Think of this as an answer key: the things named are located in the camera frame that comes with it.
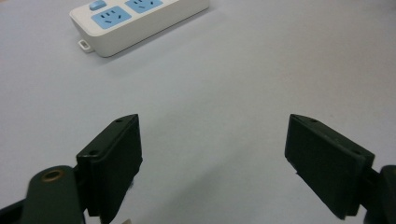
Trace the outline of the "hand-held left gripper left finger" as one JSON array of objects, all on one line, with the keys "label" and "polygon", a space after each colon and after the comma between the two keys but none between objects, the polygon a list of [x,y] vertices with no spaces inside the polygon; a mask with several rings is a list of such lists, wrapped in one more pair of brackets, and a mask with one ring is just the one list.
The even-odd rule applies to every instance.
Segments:
[{"label": "hand-held left gripper left finger", "polygon": [[136,114],[112,121],[77,154],[79,196],[91,217],[113,221],[142,161]]}]

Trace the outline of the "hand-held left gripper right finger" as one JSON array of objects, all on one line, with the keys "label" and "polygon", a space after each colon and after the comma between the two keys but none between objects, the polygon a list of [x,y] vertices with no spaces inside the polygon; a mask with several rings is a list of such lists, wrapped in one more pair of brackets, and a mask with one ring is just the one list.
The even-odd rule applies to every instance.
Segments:
[{"label": "hand-held left gripper right finger", "polygon": [[361,179],[372,168],[372,152],[316,119],[292,114],[285,157],[338,218],[358,213]]}]

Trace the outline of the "white power strip blue sockets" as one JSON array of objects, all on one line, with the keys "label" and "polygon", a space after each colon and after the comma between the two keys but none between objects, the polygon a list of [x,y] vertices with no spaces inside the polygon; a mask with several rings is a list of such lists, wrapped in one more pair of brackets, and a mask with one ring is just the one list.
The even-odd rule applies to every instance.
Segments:
[{"label": "white power strip blue sockets", "polygon": [[69,16],[86,52],[110,57],[207,8],[210,0],[93,0]]}]

